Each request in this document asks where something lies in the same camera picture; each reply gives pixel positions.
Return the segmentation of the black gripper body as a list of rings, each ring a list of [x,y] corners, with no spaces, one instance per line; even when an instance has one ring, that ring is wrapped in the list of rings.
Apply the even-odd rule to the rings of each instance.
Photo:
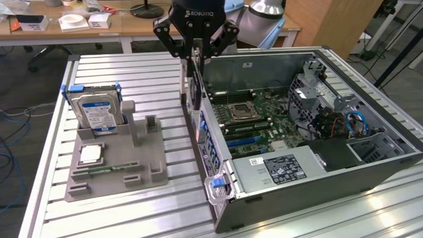
[[[212,40],[212,36],[225,22],[224,1],[174,0],[168,19],[184,39],[178,57],[188,57],[192,54],[194,39],[202,41],[201,55],[209,57],[221,44],[221,40]]]

